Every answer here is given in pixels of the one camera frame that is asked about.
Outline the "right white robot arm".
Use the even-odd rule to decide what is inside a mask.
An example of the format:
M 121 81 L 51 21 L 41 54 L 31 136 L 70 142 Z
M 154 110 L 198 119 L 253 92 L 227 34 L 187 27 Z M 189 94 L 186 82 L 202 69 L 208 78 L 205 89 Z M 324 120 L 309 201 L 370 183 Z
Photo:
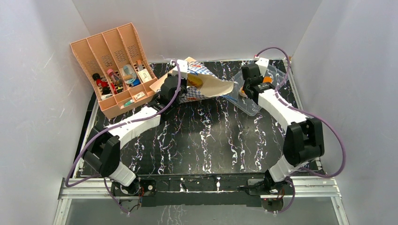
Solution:
M 287 183 L 288 176 L 324 154 L 322 122 L 291 107 L 276 93 L 273 84 L 263 81 L 259 65 L 244 65 L 241 72 L 243 92 L 276 119 L 285 132 L 281 158 L 265 171 L 263 181 L 245 188 L 277 194 Z

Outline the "fake donut bread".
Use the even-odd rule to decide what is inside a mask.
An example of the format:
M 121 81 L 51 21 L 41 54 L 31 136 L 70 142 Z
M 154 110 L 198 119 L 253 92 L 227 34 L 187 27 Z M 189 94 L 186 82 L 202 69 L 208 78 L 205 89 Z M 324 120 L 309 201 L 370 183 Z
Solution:
M 203 81 L 196 75 L 188 75 L 187 79 L 188 86 L 200 87 L 203 85 Z

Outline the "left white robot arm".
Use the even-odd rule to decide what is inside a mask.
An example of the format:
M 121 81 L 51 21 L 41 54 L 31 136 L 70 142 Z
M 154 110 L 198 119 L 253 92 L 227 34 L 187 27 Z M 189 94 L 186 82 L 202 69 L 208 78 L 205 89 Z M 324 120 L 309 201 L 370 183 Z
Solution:
M 168 74 L 160 91 L 148 106 L 110 127 L 93 128 L 94 141 L 88 145 L 83 160 L 101 177 L 109 178 L 126 195 L 137 195 L 140 178 L 121 162 L 121 149 L 132 139 L 170 119 L 187 92 L 187 80 Z

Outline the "checkered paper bag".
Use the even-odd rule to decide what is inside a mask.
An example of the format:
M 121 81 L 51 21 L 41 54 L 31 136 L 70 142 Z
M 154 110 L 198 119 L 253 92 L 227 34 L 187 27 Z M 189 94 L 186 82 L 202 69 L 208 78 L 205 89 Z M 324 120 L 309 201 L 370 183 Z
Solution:
M 181 97 L 181 103 L 224 96 L 233 91 L 233 81 L 219 79 L 203 63 L 191 57 L 185 61 L 180 68 L 187 70 L 187 93 Z

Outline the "orange fake bread loaf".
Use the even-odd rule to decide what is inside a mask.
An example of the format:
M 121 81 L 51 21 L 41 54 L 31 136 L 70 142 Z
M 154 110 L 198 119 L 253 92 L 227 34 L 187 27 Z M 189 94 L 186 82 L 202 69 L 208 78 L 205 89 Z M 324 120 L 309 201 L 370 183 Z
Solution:
M 263 78 L 263 83 L 272 83 L 272 78 L 271 77 L 269 77 L 269 76 L 265 76 L 264 78 Z M 246 95 L 246 93 L 245 93 L 245 91 L 243 90 L 243 87 L 241 87 L 240 89 L 239 89 L 239 95 L 241 96 L 241 97 L 243 97 L 243 98 L 248 98 L 248 96 Z

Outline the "clear plastic tray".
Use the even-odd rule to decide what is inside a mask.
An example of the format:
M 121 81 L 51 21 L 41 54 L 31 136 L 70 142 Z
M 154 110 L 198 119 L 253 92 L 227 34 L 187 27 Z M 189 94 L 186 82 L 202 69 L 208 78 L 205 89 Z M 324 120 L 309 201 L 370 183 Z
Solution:
M 230 101 L 249 116 L 254 116 L 260 109 L 264 109 L 276 119 L 286 119 L 291 116 L 292 111 L 282 98 L 277 96 L 273 82 L 264 81 L 267 71 L 268 63 L 262 64 L 258 61 L 243 65 L 232 79 L 234 86 L 230 93 Z

